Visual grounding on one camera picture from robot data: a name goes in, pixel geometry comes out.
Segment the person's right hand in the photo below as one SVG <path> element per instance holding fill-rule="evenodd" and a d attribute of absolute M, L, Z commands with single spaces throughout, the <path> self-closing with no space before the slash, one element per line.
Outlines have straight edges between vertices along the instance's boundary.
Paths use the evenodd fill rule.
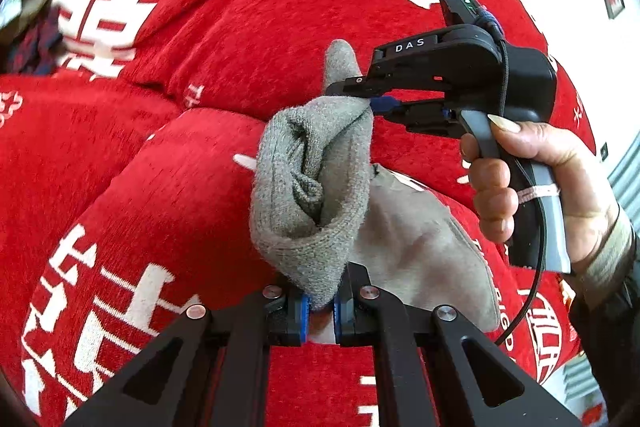
<path fill-rule="evenodd" d="M 618 217 L 618 204 L 596 156 L 568 130 L 494 115 L 489 120 L 492 134 L 506 153 L 553 169 L 562 199 L 567 254 L 573 271 L 585 272 Z M 509 186 L 509 168 L 498 158 L 480 156 L 477 141 L 469 133 L 462 136 L 460 150 L 470 163 L 480 229 L 488 241 L 504 243 L 512 236 L 518 210 L 518 195 Z"/>

